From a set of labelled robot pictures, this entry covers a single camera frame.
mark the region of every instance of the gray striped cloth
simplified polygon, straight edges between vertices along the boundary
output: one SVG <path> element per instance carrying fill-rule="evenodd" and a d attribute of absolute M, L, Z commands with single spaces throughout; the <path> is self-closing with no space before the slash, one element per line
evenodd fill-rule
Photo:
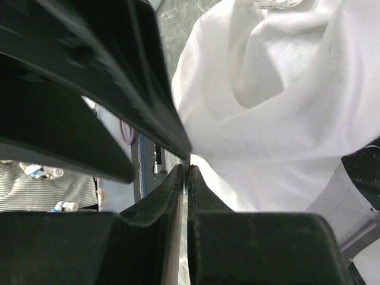
<path fill-rule="evenodd" d="M 97 204 L 93 177 L 64 170 L 63 177 L 42 181 L 26 176 L 19 166 L 0 168 L 0 211 L 49 211 L 58 202 L 79 208 Z"/>

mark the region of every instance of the white garment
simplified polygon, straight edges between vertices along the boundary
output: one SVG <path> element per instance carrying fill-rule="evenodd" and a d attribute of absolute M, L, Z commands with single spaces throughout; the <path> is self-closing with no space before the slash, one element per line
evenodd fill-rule
<path fill-rule="evenodd" d="M 173 96 L 194 154 L 218 174 L 208 186 L 234 210 L 307 209 L 340 158 L 380 135 L 380 3 L 340 2 L 224 0 L 195 24 Z"/>

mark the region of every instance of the blue strip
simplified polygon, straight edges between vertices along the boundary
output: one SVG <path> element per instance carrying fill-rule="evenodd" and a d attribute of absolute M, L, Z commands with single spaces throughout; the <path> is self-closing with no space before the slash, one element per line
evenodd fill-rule
<path fill-rule="evenodd" d="M 142 135 L 138 135 L 138 159 L 140 161 L 140 181 L 141 181 L 141 189 L 144 197 L 148 195 L 147 191 L 147 180 L 145 178 L 145 148 L 144 148 L 144 137 Z"/>

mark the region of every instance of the clear plastic object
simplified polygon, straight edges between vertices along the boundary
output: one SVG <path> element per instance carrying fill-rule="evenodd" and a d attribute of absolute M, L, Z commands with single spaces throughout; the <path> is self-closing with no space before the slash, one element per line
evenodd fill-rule
<path fill-rule="evenodd" d="M 303 0 L 254 0 L 254 4 L 260 9 L 283 9 L 300 4 Z"/>

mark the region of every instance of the purple cable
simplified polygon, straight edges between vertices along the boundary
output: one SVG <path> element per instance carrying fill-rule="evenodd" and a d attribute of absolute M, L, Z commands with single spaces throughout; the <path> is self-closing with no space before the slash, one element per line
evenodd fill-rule
<path fill-rule="evenodd" d="M 135 139 L 136 139 L 136 130 L 134 128 L 130 128 L 131 130 L 131 136 L 129 137 L 129 139 L 127 139 L 125 137 L 125 133 L 124 133 L 124 128 L 123 128 L 123 121 L 119 119 L 119 126 L 120 126 L 120 132 L 121 132 L 121 136 L 125 142 L 126 145 L 131 145 L 135 142 Z"/>

